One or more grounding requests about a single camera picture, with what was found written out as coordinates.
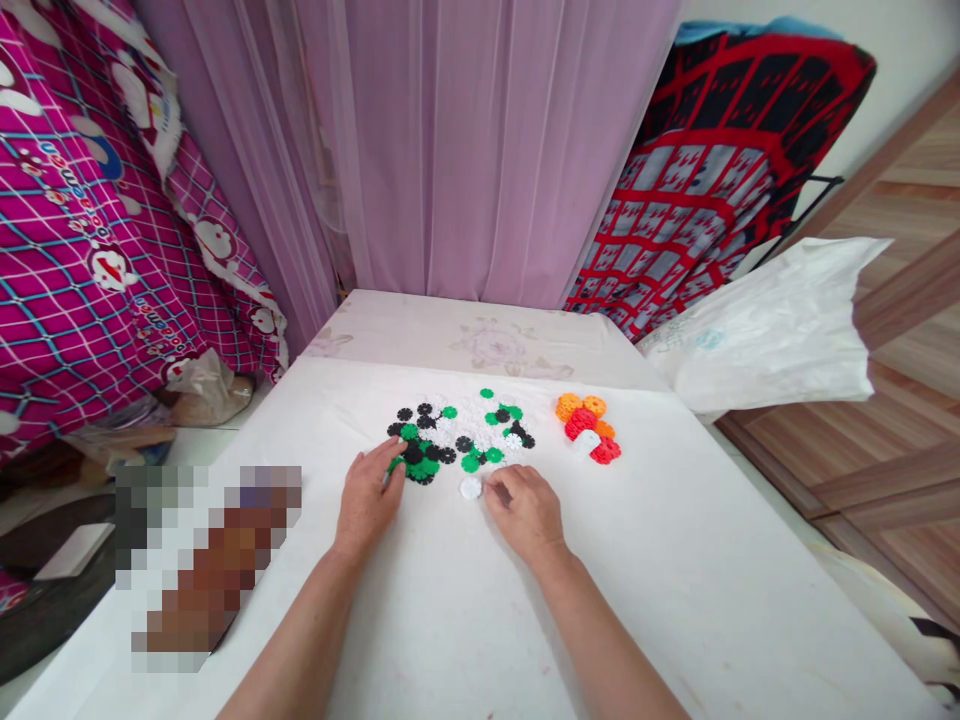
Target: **forearm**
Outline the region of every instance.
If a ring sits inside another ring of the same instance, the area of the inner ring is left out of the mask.
[[[532,569],[596,720],[688,718],[579,558],[563,548]]]
[[[323,716],[364,559],[328,551],[220,718]]]

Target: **table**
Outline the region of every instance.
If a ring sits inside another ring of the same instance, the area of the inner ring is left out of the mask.
[[[706,430],[606,318],[356,291],[210,468],[300,464],[303,515],[195,675],[129,673],[111,591],[14,718],[213,717],[333,538],[342,477],[421,392],[489,387],[524,408],[525,462],[568,541],[695,718],[930,718],[942,712]],[[610,406],[623,456],[572,459],[552,405]],[[462,471],[410,484],[364,578],[335,718],[586,717],[531,577]]]

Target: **blue fabric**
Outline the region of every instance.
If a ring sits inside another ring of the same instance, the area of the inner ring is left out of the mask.
[[[751,25],[748,23],[719,22],[716,20],[693,20],[680,25],[675,45],[690,45],[691,43],[706,40],[708,37],[730,33],[731,35],[805,35],[807,37],[827,38],[829,40],[843,40],[843,35],[833,32],[822,25],[814,25],[806,20],[790,15],[778,17],[766,25]]]

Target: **finger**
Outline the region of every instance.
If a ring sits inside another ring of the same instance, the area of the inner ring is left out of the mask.
[[[527,485],[532,488],[548,485],[543,475],[537,472],[537,469],[529,465],[517,465],[517,472],[527,481]]]
[[[390,467],[393,459],[407,449],[407,441],[402,440],[397,442],[398,440],[400,439],[392,437],[387,442],[381,443],[368,452],[364,458],[365,467],[368,468],[371,473],[383,478],[384,473],[387,472],[387,468]]]
[[[357,453],[357,456],[353,459],[353,462],[350,463],[350,468],[347,470],[347,475],[353,472],[353,469],[363,460],[363,453]]]
[[[504,485],[510,493],[510,497],[518,497],[528,489],[527,479],[521,473],[521,470],[522,466],[520,465],[508,465],[495,471],[490,476],[490,481],[494,484]]]
[[[406,463],[397,463],[397,466],[390,473],[390,482],[383,489],[383,497],[395,511],[400,507],[400,499],[403,497],[403,486],[407,484],[405,477],[407,473]]]
[[[381,453],[388,451],[390,448],[396,447],[399,444],[400,440],[401,438],[399,435],[392,435],[391,437],[388,437],[382,443],[377,445],[373,450],[368,452],[367,457],[377,457]]]
[[[497,522],[499,522],[500,518],[506,513],[510,512],[508,507],[509,503],[505,502],[501,494],[506,492],[506,488],[500,483],[487,481],[483,486],[483,501],[486,503],[487,510],[490,511],[493,519]]]
[[[380,443],[377,447],[368,452],[367,458],[372,467],[379,468],[381,465],[383,465],[383,469],[380,470],[380,472],[386,472],[387,465],[390,464],[390,461],[406,450],[407,445],[408,444],[406,440],[394,436],[386,442]]]

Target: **toy pile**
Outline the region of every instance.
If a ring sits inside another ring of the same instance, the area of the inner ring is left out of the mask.
[[[442,396],[431,396],[417,406],[416,418],[410,408],[400,408],[399,422],[387,428],[387,435],[399,435],[407,441],[407,449],[393,461],[390,470],[404,462],[410,480],[429,485],[441,463],[456,462],[457,452],[462,453],[460,467],[473,474],[483,466],[494,470],[516,463],[521,450],[536,445],[536,439],[521,422],[523,410],[513,398],[498,398],[493,390],[483,388],[478,395],[458,404],[459,410]],[[471,483],[470,487],[479,488],[480,484]]]
[[[581,400],[579,395],[565,393],[557,400],[556,414],[573,441],[574,453],[579,457],[589,455],[601,465],[609,465],[621,454],[614,440],[616,431],[600,419],[606,412],[607,404],[595,395]]]

